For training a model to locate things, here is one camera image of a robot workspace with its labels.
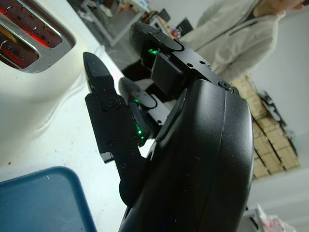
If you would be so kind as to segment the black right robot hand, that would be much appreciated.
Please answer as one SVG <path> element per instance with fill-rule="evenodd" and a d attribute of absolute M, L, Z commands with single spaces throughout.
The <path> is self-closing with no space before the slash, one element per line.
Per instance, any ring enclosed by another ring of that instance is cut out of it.
<path fill-rule="evenodd" d="M 144 23 L 130 41 L 154 84 L 176 103 L 83 53 L 85 97 L 101 158 L 114 161 L 127 206 L 122 232 L 235 232 L 253 177 L 253 126 L 247 102 L 177 39 Z"/>

